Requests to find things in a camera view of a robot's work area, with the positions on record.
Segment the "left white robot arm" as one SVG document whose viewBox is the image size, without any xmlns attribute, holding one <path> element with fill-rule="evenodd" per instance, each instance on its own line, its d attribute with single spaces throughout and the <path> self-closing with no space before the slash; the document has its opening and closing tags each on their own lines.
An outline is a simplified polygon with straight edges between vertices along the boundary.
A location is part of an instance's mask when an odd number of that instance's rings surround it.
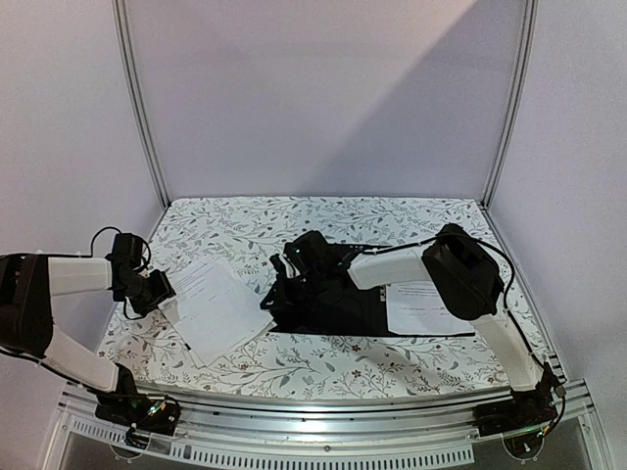
<svg viewBox="0 0 627 470">
<path fill-rule="evenodd" d="M 139 318 L 175 296 L 164 272 L 149 271 L 133 258 L 3 255 L 1 354 L 44 366 L 96 395 L 123 424 L 135 425 L 150 400 L 137 391 L 132 373 L 75 339 L 76 328 L 65 331 L 78 312 L 59 312 L 62 306 L 78 309 L 72 297 L 107 294 Z"/>
</svg>

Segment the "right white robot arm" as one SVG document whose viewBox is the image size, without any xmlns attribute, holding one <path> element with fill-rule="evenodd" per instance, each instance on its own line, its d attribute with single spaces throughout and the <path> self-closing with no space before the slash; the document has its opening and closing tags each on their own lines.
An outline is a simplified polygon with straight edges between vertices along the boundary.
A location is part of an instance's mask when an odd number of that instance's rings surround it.
<svg viewBox="0 0 627 470">
<path fill-rule="evenodd" d="M 271 257 L 275 281 L 261 301 L 284 332 L 396 337 L 420 336 L 392 311 L 395 288 L 427 282 L 444 312 L 471 325 L 487 342 L 520 394 L 506 418 L 526 427 L 545 408 L 539 393 L 552 373 L 541 363 L 506 307 L 509 285 L 492 255 L 496 248 L 449 223 L 436 235 L 397 247 L 340 245 L 309 231 Z"/>
</svg>

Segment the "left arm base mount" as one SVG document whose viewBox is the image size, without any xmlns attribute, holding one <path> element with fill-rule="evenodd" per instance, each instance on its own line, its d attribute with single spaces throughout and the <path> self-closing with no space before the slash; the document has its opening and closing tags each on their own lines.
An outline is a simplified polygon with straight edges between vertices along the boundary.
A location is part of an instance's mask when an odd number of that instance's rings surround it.
<svg viewBox="0 0 627 470">
<path fill-rule="evenodd" d="M 177 400 L 168 395 L 97 394 L 97 418 L 140 431 L 172 436 L 181 414 Z"/>
</svg>

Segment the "printed paper sheet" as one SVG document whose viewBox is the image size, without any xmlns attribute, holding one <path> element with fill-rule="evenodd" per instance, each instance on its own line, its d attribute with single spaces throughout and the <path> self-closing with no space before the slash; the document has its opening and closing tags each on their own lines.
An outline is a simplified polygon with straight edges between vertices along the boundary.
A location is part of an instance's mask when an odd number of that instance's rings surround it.
<svg viewBox="0 0 627 470">
<path fill-rule="evenodd" d="M 431 281 L 386 286 L 388 330 L 400 336 L 473 335 L 473 327 L 450 314 Z"/>
</svg>

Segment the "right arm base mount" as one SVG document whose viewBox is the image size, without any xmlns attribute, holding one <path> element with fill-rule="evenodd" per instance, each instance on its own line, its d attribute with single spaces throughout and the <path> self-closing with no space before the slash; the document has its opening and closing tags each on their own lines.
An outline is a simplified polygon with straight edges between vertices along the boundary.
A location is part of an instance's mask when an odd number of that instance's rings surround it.
<svg viewBox="0 0 627 470">
<path fill-rule="evenodd" d="M 545 437 L 561 421 L 566 390 L 555 376 L 544 377 L 534 390 L 510 390 L 510 398 L 473 408 L 473 424 L 481 437 L 510 432 L 531 432 Z"/>
</svg>

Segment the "blue file folder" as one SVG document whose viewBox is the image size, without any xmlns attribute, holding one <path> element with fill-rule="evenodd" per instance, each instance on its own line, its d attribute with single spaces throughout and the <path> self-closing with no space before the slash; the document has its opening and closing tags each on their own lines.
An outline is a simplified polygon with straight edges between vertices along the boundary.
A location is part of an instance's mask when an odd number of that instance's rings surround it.
<svg viewBox="0 0 627 470">
<path fill-rule="evenodd" d="M 275 280 L 278 280 L 280 259 L 285 258 L 280 254 L 270 257 Z M 269 311 L 275 322 L 273 330 L 278 333 L 322 336 L 393 337 L 395 334 L 388 330 L 387 325 L 386 288 L 379 286 L 359 290 L 342 267 L 338 266 L 334 270 L 347 278 L 349 289 L 358 298 L 356 308 L 334 308 L 311 313 Z"/>
</svg>

